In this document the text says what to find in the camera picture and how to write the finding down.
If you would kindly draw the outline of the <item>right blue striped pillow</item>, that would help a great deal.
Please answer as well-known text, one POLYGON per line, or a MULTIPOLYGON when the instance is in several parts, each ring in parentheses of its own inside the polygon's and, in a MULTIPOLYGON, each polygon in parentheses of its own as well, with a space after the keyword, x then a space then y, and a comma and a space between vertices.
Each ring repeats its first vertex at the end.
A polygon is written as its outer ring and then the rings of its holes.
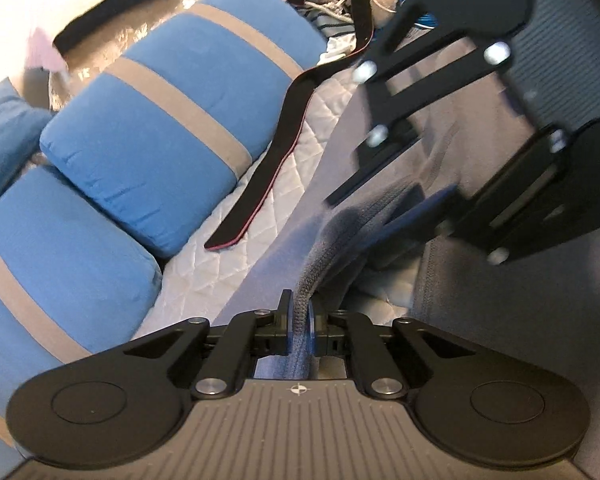
POLYGON ((325 38, 283 0, 199 0, 74 96, 47 159, 156 256, 176 255, 270 144, 325 38))

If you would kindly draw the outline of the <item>blue striped pillow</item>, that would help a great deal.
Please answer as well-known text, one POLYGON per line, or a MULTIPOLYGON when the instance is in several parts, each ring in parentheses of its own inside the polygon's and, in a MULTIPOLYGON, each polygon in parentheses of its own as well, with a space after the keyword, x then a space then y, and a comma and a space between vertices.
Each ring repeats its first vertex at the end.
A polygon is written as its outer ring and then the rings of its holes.
POLYGON ((283 0, 199 0, 74 96, 47 159, 156 256, 176 255, 270 144, 325 38, 283 0))
POLYGON ((53 167, 0 198, 0 478, 20 463, 6 406, 29 378, 129 341, 162 273, 53 167))

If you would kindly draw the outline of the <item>white striped cloth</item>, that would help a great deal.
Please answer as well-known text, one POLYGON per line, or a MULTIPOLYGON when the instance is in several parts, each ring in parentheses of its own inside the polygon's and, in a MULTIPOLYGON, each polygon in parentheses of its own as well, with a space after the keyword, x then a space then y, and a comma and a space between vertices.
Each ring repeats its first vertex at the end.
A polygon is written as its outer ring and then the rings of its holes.
POLYGON ((326 39, 326 48, 320 55, 318 65, 339 61, 355 50, 356 39, 352 18, 332 12, 326 6, 313 2, 297 6, 296 10, 326 39))

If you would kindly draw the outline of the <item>blue-grey sweatpants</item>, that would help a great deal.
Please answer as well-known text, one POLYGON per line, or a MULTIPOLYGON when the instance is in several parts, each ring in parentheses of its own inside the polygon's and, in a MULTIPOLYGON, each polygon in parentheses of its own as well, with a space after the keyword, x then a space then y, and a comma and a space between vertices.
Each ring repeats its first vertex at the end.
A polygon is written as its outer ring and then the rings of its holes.
POLYGON ((218 317, 204 479, 600 479, 600 0, 406 0, 218 317))

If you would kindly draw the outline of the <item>plain blue pillow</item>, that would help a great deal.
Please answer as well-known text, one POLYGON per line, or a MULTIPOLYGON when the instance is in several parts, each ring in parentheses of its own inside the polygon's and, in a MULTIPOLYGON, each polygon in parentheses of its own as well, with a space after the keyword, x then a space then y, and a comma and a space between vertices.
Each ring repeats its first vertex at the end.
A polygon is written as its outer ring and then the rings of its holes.
POLYGON ((38 141, 53 114, 30 105, 12 82, 0 82, 0 196, 21 167, 38 150, 38 141))

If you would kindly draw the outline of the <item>quilted white bedspread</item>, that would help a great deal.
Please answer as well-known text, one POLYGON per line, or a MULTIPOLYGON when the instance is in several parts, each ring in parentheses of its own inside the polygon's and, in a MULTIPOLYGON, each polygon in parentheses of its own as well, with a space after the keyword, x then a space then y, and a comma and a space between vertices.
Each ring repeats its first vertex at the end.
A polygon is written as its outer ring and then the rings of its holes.
POLYGON ((163 271, 158 299, 134 336, 140 338, 174 323, 201 316, 213 321, 230 301, 246 275, 268 250, 306 192, 326 144, 354 91, 346 68, 313 92, 296 147, 280 168, 273 187, 238 243, 218 252, 204 242, 228 215, 254 174, 250 168, 233 192, 212 214, 163 271))

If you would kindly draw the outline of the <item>left blue striped pillow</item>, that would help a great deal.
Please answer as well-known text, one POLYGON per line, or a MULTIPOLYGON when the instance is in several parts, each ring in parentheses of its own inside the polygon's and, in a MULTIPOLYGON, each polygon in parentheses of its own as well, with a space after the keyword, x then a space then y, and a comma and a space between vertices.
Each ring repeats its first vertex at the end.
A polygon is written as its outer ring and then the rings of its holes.
POLYGON ((162 273, 53 167, 0 198, 0 478, 20 463, 6 406, 29 378, 129 341, 162 273))

